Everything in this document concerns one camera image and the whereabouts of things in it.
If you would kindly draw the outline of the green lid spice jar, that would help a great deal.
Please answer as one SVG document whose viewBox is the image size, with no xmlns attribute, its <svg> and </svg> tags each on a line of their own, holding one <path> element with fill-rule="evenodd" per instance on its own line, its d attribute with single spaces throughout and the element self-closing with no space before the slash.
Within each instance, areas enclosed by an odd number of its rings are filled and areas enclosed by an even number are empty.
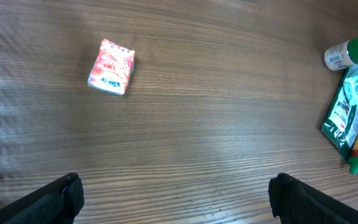
<svg viewBox="0 0 358 224">
<path fill-rule="evenodd" d="M 358 37 L 328 48 L 324 52 L 324 62 L 332 71 L 358 65 Z"/>
</svg>

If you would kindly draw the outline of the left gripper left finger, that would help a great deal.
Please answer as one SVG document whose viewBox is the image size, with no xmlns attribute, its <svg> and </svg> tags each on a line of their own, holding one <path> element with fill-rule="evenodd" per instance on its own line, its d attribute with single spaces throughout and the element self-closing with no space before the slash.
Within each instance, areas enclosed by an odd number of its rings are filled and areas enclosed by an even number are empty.
<svg viewBox="0 0 358 224">
<path fill-rule="evenodd" d="M 84 204 L 82 181 L 71 172 L 0 208 L 0 224 L 73 223 Z"/>
</svg>

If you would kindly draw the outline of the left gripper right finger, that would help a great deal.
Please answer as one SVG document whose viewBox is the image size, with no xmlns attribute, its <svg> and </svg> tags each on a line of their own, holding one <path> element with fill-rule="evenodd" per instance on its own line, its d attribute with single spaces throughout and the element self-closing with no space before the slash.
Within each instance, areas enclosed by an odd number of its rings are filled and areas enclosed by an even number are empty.
<svg viewBox="0 0 358 224">
<path fill-rule="evenodd" d="M 268 195 L 282 223 L 358 224 L 357 210 L 286 173 L 270 180 Z"/>
</svg>

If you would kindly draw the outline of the green 3M gloves package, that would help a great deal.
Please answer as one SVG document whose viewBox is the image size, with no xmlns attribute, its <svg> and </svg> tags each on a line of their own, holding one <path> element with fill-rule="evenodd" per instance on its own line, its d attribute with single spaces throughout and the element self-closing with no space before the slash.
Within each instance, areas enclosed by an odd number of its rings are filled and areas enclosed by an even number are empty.
<svg viewBox="0 0 358 224">
<path fill-rule="evenodd" d="M 347 70 L 339 83 L 327 117 L 321 127 L 322 132 L 334 143 L 345 161 L 348 160 L 351 154 L 351 147 L 354 145 L 358 135 L 358 104 L 355 106 L 349 105 L 343 88 Z"/>
</svg>

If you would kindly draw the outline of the orange snack packet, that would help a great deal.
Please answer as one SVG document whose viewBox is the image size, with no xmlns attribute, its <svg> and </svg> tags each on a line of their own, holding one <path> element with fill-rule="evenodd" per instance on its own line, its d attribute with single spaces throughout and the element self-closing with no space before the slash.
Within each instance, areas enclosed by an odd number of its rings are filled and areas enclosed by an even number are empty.
<svg viewBox="0 0 358 224">
<path fill-rule="evenodd" d="M 134 71 L 135 51 L 103 39 L 88 76 L 88 85 L 114 95 L 125 94 Z"/>
</svg>

